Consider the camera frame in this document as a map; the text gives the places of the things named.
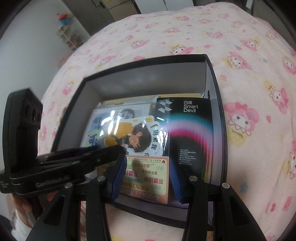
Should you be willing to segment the person's left hand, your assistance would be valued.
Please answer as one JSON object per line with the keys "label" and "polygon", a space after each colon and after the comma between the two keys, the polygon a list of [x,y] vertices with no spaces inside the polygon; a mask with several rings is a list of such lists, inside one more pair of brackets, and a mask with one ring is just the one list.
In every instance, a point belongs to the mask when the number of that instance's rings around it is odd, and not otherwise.
{"label": "person's left hand", "polygon": [[[46,195],[47,197],[47,201],[46,203],[42,206],[43,209],[45,209],[45,207],[50,203],[50,201],[55,197],[55,195],[58,193],[58,191],[54,191],[51,193],[48,193]],[[29,221],[29,218],[27,216],[27,213],[31,213],[32,212],[32,206],[29,204],[29,202],[27,202],[25,200],[25,198],[23,196],[19,196],[15,193],[11,194],[11,198],[13,200],[13,206],[15,207],[15,209],[18,212],[18,215],[21,219],[21,221],[26,224],[29,227],[33,226],[33,223],[31,221]]]}

